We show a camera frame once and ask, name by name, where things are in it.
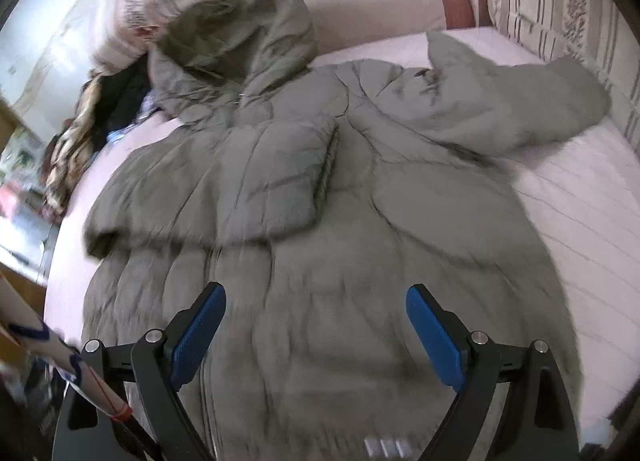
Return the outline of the black garment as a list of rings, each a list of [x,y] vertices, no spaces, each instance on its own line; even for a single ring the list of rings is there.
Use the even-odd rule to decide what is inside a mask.
[[[91,129],[94,152],[105,147],[108,134],[127,127],[137,116],[144,97],[151,90],[148,56],[145,54],[125,70],[101,76],[99,86]]]

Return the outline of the blue patterned cloth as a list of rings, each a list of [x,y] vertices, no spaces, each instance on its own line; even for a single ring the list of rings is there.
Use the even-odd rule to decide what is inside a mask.
[[[144,123],[148,118],[150,118],[157,111],[160,111],[160,107],[157,106],[157,103],[154,99],[154,92],[148,92],[142,100],[141,106],[134,116],[134,119],[125,127],[112,130],[107,134],[106,141],[108,143],[115,144],[117,141],[122,140],[128,132],[134,130],[137,126]]]

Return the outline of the beige brown patterned blanket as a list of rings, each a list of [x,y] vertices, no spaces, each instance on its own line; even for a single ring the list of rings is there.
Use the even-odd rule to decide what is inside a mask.
[[[103,73],[90,73],[90,80],[81,88],[74,115],[64,122],[62,132],[44,152],[40,169],[42,213],[55,224],[66,215],[70,197],[98,147],[104,78]]]

